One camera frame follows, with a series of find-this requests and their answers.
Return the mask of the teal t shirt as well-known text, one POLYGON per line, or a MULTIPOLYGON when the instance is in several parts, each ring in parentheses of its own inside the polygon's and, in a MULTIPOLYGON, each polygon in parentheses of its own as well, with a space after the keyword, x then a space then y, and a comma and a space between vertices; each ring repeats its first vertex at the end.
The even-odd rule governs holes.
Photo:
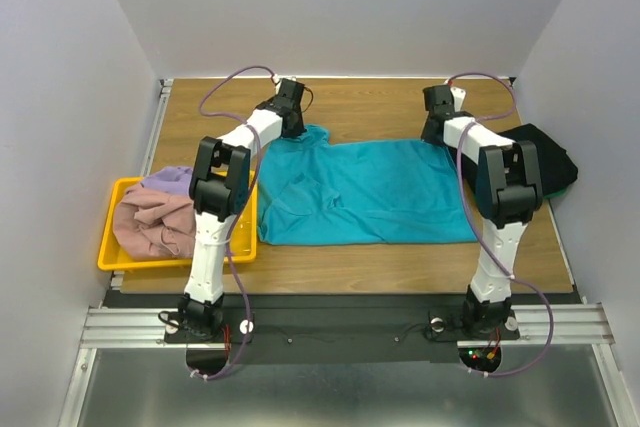
POLYGON ((332 144, 317 125, 266 149, 258 220, 259 239, 278 246, 476 239, 447 148, 415 139, 332 144))

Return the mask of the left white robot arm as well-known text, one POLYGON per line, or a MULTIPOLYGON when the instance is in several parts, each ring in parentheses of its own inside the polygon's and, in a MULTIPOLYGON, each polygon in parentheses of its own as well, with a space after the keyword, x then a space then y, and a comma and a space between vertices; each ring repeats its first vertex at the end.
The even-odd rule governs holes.
POLYGON ((308 91, 285 77, 276 82, 275 94, 239 126, 199 143, 189 187, 195 247, 178 307, 178 325, 199 340, 213 340, 222 331, 223 266, 231 257, 231 233, 257 181, 250 173, 251 164, 271 142, 305 131, 302 100, 308 91))

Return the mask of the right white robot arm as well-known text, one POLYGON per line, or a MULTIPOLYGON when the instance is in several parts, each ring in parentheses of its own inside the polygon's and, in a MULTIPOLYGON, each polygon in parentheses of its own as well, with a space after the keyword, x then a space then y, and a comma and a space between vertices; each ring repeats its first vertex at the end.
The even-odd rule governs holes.
POLYGON ((511 283, 521 237, 543 200, 536 146, 516 142, 482 125, 462 110, 465 92, 447 84, 423 89, 427 118, 421 139, 456 153, 475 167, 476 208, 482 217, 480 254, 465 295, 460 328, 482 337, 507 324, 511 283))

